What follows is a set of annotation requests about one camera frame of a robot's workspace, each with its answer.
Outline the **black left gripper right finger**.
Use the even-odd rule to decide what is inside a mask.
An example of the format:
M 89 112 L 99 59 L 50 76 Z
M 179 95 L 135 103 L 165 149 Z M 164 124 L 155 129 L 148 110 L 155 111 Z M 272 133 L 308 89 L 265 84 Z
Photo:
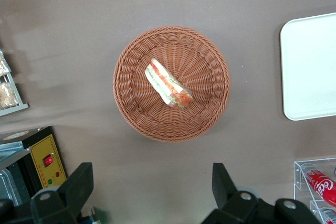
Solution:
M 212 192 L 217 204 L 203 223 L 258 223 L 258 198 L 246 190 L 238 190 L 222 163 L 214 163 Z

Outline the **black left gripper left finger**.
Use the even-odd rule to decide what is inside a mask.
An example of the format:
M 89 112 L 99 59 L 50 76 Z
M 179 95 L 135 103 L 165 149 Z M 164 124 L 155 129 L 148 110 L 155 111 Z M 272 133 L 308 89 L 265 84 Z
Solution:
M 77 223 L 93 188 L 92 163 L 81 163 L 57 189 L 45 188 L 31 199 L 33 222 Z

